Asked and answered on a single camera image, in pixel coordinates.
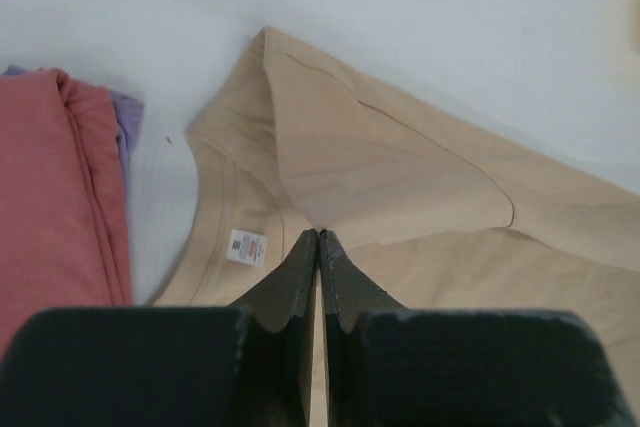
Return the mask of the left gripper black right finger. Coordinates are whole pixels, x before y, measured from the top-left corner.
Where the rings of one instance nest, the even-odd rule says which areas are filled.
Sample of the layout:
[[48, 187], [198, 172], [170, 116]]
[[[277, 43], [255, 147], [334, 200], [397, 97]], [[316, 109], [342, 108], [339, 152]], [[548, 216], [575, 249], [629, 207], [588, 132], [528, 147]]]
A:
[[594, 332], [554, 310], [416, 310], [322, 231], [332, 426], [631, 426]]

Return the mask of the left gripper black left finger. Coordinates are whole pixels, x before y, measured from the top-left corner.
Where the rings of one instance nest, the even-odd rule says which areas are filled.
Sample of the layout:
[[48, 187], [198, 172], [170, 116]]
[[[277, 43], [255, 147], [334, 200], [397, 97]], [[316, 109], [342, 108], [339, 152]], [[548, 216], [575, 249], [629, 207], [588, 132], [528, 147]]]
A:
[[318, 235], [225, 307], [56, 308], [1, 363], [5, 426], [305, 426]]

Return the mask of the beige t-shirt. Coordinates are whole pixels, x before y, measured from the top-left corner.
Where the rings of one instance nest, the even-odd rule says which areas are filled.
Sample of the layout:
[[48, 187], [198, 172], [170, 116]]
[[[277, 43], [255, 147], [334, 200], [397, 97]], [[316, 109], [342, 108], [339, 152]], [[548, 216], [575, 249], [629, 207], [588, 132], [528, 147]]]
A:
[[273, 28], [191, 124], [199, 189], [161, 305], [224, 305], [335, 232], [413, 308], [569, 310], [639, 406], [639, 198]]

